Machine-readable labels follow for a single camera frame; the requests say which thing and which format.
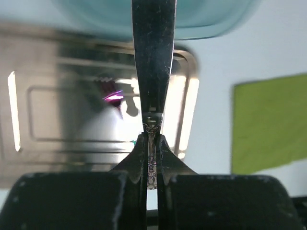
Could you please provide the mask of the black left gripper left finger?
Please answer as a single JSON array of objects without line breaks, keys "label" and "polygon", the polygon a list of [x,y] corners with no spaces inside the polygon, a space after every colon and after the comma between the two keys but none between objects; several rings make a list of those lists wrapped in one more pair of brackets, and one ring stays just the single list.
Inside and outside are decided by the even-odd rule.
[{"label": "black left gripper left finger", "polygon": [[147,138],[108,172],[21,176],[0,213],[3,230],[144,230]]}]

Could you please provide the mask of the green paper napkin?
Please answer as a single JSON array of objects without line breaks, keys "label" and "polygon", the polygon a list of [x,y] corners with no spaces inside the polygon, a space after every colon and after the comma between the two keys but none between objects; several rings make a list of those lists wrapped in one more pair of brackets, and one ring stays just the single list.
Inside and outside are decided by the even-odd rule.
[{"label": "green paper napkin", "polygon": [[232,167],[252,174],[307,157],[307,75],[237,84]]}]

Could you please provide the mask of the silver table knife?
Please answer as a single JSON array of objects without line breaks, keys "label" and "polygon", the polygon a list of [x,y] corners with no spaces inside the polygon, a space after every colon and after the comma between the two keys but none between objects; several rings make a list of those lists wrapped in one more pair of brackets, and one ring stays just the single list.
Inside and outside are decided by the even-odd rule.
[{"label": "silver table knife", "polygon": [[148,135],[147,189],[157,188],[156,145],[163,123],[174,52],[175,0],[131,2],[142,123]]}]

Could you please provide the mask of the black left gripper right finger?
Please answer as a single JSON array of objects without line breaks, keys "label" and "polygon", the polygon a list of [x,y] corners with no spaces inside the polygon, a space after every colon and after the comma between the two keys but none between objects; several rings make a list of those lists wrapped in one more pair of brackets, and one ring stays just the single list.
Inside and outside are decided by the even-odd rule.
[{"label": "black left gripper right finger", "polygon": [[157,144],[161,230],[302,230],[286,189],[268,175],[197,174]]}]

